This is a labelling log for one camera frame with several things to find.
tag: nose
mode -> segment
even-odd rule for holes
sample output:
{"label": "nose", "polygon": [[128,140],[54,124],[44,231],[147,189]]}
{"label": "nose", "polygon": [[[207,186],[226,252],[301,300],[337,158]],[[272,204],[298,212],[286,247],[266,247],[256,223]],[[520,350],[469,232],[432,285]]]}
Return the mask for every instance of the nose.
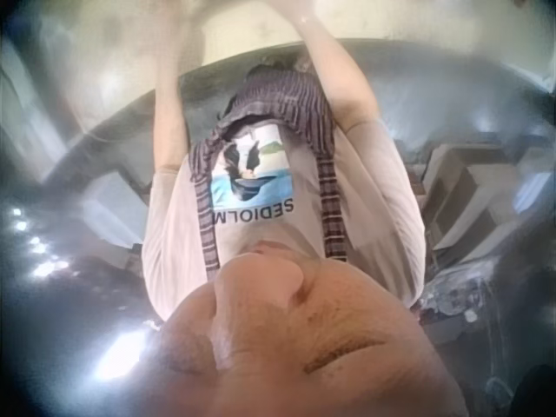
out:
{"label": "nose", "polygon": [[303,283],[293,262],[247,254],[215,280],[212,342],[218,368],[273,373],[299,369],[288,311]]}

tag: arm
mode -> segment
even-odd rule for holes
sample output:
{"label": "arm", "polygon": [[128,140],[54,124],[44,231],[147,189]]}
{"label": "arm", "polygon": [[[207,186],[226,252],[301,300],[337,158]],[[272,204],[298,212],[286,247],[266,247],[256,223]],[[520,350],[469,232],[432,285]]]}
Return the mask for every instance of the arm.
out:
{"label": "arm", "polygon": [[179,84],[182,55],[182,5],[164,0],[158,28],[159,49],[156,62],[155,172],[179,170],[189,152],[189,139],[183,118]]}
{"label": "arm", "polygon": [[380,117],[376,97],[367,78],[326,28],[319,22],[311,0],[268,0],[291,22],[307,45],[334,118],[344,132]]}

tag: hand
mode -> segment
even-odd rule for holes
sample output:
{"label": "hand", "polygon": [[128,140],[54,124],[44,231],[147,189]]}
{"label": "hand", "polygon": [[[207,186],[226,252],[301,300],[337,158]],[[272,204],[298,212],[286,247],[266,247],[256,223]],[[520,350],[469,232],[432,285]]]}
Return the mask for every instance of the hand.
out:
{"label": "hand", "polygon": [[264,0],[291,23],[314,15],[314,0]]}

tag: eye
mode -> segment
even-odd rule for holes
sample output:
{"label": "eye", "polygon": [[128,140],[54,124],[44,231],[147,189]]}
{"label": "eye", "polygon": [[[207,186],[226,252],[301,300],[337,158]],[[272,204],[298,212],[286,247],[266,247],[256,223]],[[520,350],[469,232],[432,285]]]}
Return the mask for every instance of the eye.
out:
{"label": "eye", "polygon": [[332,350],[328,354],[323,354],[321,356],[318,356],[314,361],[311,361],[310,363],[308,363],[303,368],[303,371],[306,374],[311,374],[315,371],[318,371],[319,369],[322,369],[326,365],[329,365],[330,363],[332,363],[334,361],[337,361],[342,356],[345,356],[347,354],[352,354],[353,352],[356,352],[358,350],[362,350],[362,349],[366,349],[366,348],[370,348],[372,346],[378,346],[378,345],[382,345],[382,344],[384,344],[384,343],[381,342],[381,341],[371,341],[371,340],[351,341],[351,342],[345,343],[345,344],[339,346],[338,348]]}

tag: bird graphic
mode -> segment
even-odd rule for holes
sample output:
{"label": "bird graphic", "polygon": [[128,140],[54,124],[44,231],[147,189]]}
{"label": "bird graphic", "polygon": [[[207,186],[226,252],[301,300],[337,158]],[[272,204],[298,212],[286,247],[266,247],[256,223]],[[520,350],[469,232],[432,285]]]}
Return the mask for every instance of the bird graphic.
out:
{"label": "bird graphic", "polygon": [[226,171],[229,175],[232,193],[242,202],[248,202],[258,196],[261,187],[276,178],[276,176],[263,176],[257,178],[255,169],[261,165],[260,153],[259,142],[257,141],[249,150],[247,159],[243,165],[242,155],[235,143],[228,146],[224,151]]}

